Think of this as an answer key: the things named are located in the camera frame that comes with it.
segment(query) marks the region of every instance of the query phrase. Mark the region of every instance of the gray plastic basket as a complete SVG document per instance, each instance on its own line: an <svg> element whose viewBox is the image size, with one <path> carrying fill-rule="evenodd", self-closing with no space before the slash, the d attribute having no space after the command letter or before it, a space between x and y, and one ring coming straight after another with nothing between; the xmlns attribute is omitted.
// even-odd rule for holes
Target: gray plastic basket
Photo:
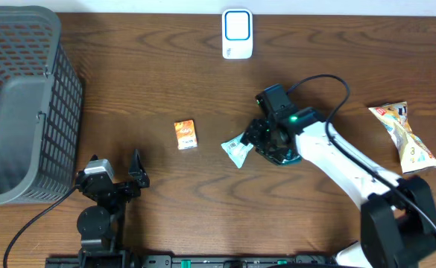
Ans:
<svg viewBox="0 0 436 268"><path fill-rule="evenodd" d="M0 7L0 204L71 187L83 92L44 7Z"/></svg>

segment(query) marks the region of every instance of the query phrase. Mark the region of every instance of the snack bag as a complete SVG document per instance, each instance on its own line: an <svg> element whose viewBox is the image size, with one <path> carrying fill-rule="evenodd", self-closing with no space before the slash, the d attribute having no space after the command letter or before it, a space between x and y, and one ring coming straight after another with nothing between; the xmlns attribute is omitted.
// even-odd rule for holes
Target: snack bag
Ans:
<svg viewBox="0 0 436 268"><path fill-rule="evenodd" d="M224 142L221 144L223 150L227 153L227 155L233 160L236 167L241 168L244 164L244 160L246 160L247 153L253 149L254 145L249 143L248 145L244 145L241 143L241 138L244 133L241 133L239 136L233 138L230 141Z"/></svg>
<svg viewBox="0 0 436 268"><path fill-rule="evenodd" d="M411 131L407 118L406 101L368 108L385 126L398 149L403 173L436 168L436 158Z"/></svg>

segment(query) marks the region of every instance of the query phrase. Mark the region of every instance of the wood grain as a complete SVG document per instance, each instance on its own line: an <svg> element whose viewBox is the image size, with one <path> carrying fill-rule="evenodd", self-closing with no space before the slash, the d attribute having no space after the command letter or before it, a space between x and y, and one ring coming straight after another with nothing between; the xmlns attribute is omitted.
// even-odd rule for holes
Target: wood grain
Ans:
<svg viewBox="0 0 436 268"><path fill-rule="evenodd" d="M86 83L77 165L92 154L127 179L134 148L151 187L128 206L125 243L176 255L334 253L359 238L359 212L308 162L276 167L252 152L240 170L220 144L260 116L253 97L314 74L343 77L350 102L335 125L379 164L401 173L396 148L367 107L408 101L414 132L436 156L436 18L255 16L249 60L221 56L220 16L60 14L62 42ZM332 80L293 96L328 112ZM173 123L195 120L198 148L179 151ZM436 200L436 169L421 173ZM92 202L73 194L32 225L10 267L43 267L80 248L75 228ZM0 206L0 265L10 239L46 205ZM436 255L422 263L436 267Z"/></svg>

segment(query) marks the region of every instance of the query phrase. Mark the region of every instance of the power cord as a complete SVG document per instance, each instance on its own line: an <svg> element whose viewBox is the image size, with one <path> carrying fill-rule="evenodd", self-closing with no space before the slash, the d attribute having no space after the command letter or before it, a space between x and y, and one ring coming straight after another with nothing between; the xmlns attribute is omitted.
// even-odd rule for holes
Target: power cord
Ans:
<svg viewBox="0 0 436 268"><path fill-rule="evenodd" d="M358 165L361 169L365 170L367 173L369 173L373 178L381 182L383 185L390 188L391 191L393 191L403 202L405 202L408 206L410 206L412 209L414 209L421 217L423 217L430 226L434 229L436 233L436 225L433 223L433 221L428 217L428 215L425 214L417 205L415 205L409 198L407 198L400 190L398 190L395 186L393 186L391 183L389 183L386 179L382 178L377 172L369 168L367 165L364 165L361 163L358 159L350 155L344 148L342 148L336 141L334 136L330 135L329 131L329 124L333 121L333 118L335 117L335 114L337 111L347 102L347 100L350 97L350 87L342 78L335 76L333 74L319 74L311 77L307 77L304 80L301 80L299 83L296 83L293 85L288 91L287 94L290 94L293 92L298 86L300 86L302 83L305 83L309 80L322 78L322 77L329 77L338 80L341 82L345 89L347 90L347 94L345 95L345 98L338 104L330 113L329 117L325 120L325 133L327 137L329 137L329 141L339 150L344 156L346 156L348 159L350 159L352 162L354 162L356 165Z"/></svg>
<svg viewBox="0 0 436 268"><path fill-rule="evenodd" d="M44 216L45 214L47 214L47 212L51 211L52 209L54 209L56 206L60 205L61 202L63 202L64 200L67 199L67 197L69 197L75 190L77 190L78 186L74 186L72 189L70 189L62 198L60 198L58 201L56 201L54 204L52 204L51 206L49 206L48 208L46 208L44 211L40 212L37 216L35 216L32 220L29 220L28 223L26 223L24 225L24 227L22 227L22 229L20 229L16 236L12 239L12 241L9 243L9 246L7 246L6 252L4 253L4 259L2 260L2 266L4 268L7 268L7 258L9 257L9 253L10 250L12 249L12 246L14 246L14 243L17 241L17 239L19 238L19 236L22 235L22 233L29 227L32 225L32 223L35 223L36 220L38 220L39 218L41 218L42 216Z"/></svg>

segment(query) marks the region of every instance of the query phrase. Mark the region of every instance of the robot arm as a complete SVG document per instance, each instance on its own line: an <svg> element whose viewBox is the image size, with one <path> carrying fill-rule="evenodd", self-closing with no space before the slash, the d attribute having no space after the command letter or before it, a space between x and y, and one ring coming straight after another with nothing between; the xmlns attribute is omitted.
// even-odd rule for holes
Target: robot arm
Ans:
<svg viewBox="0 0 436 268"><path fill-rule="evenodd" d="M333 144L329 142L324 129L325 123L317 121L305 128L303 132L295 136L295 145L298 153L303 159L310 161L318 166L327 176L330 177L360 209L361 205L368 201L371 194L384 194L388 192L388 187L378 182L370 174L362 170L355 163L344 156ZM385 178L394 186L398 186L396 181L400 176L389 170L384 169L363 153L345 141L329 125L330 133L334 136L345 150L351 153L360 162L375 170L380 176Z"/></svg>
<svg viewBox="0 0 436 268"><path fill-rule="evenodd" d="M417 263L436 251L436 207L428 184L418 176L408 180L384 169L345 141L329 123L333 141L349 156L330 142L326 120L315 109L298 109L281 85L275 85L256 96L266 119L259 125L251 123L241 142L252 142L258 153L276 165L289 165L305 159L317 165L335 181L361 211L361 242L339 252L336 262L349 267L417 267ZM359 167L356 159L370 175ZM389 182L390 190L379 180ZM404 202L403 195L419 208ZM395 218L394 210L404 211Z"/></svg>

